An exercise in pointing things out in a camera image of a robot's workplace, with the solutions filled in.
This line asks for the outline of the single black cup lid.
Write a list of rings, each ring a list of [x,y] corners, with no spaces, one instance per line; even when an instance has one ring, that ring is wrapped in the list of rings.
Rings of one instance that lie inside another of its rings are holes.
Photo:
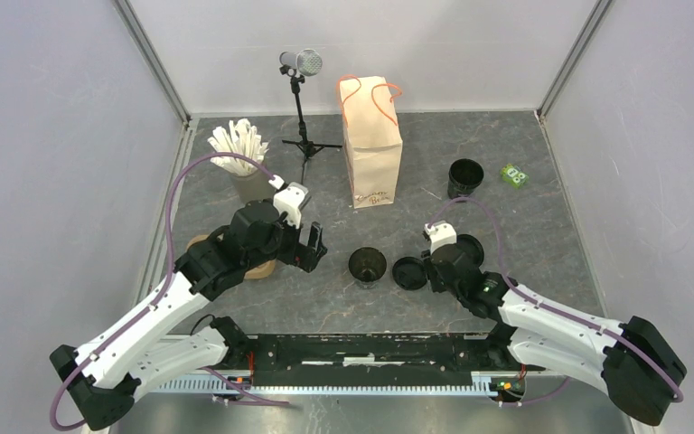
[[[428,282],[423,261],[414,257],[398,259],[393,264],[391,276],[394,283],[406,291],[419,290]]]

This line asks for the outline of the black coffee cup with print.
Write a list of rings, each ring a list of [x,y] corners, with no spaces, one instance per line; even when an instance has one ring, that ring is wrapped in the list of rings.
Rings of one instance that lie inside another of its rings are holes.
[[[348,260],[348,270],[360,288],[375,287],[387,271],[387,260],[384,254],[373,247],[361,247],[355,250]]]

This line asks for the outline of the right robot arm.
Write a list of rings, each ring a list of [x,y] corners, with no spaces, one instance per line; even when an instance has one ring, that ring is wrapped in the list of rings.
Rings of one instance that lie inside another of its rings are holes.
[[[448,244],[421,254],[435,292],[451,294],[495,326],[485,346],[498,369],[533,365],[584,382],[627,416],[658,426],[678,400],[687,368],[657,327],[639,316],[622,322],[540,296],[514,278],[482,271],[471,249]]]

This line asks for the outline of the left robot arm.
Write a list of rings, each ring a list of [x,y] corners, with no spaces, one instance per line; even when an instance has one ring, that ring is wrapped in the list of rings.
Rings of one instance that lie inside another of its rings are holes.
[[[219,319],[193,336],[160,346],[163,336],[246,274],[270,261],[313,271],[327,249],[323,227],[313,222],[308,242],[290,213],[269,201],[237,210],[230,224],[195,242],[145,299],[95,339],[63,344],[50,355],[52,366],[90,429],[107,428],[160,385],[185,373],[222,364],[237,368],[249,344],[230,319]]]

